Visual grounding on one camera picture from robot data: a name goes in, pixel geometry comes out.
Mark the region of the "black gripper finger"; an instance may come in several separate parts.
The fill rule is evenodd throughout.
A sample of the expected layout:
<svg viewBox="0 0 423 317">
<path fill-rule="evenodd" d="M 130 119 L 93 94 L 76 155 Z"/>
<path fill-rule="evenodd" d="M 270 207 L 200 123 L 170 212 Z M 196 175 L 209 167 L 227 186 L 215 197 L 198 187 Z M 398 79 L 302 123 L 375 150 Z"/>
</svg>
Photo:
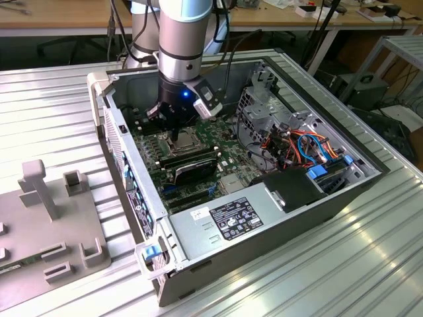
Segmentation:
<svg viewBox="0 0 423 317">
<path fill-rule="evenodd" d="M 184 127 L 194 125 L 199 115 L 195 110 L 181 110 L 177 111 L 174 116 L 174 140 L 177 141 L 180 130 Z"/>
<path fill-rule="evenodd" d="M 175 141 L 175 111 L 166 102 L 158 102 L 146 111 L 150 121 L 155 122 L 161 129 L 168 131 L 171 141 Z"/>
</svg>

